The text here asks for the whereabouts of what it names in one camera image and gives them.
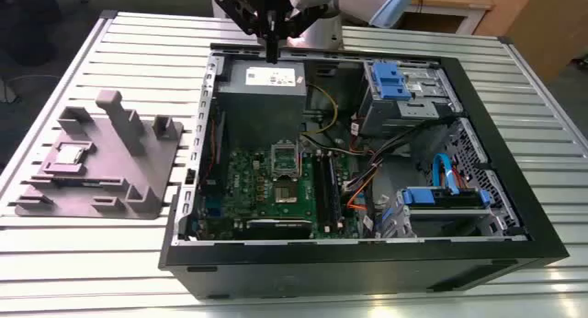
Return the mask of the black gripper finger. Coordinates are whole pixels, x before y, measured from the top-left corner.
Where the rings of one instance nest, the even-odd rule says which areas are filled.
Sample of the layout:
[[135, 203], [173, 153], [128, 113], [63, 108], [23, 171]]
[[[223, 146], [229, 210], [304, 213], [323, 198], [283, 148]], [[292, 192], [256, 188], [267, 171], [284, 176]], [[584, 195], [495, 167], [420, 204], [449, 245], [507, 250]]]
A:
[[280, 56], [280, 41], [288, 37], [297, 38], [309, 26], [327, 13], [327, 4], [307, 8], [287, 19], [287, 8], [271, 10], [271, 62], [276, 63]]
[[227, 16], [247, 35], [255, 35], [265, 47], [265, 61], [271, 63], [271, 26], [268, 12], [253, 10], [248, 0], [215, 0]]

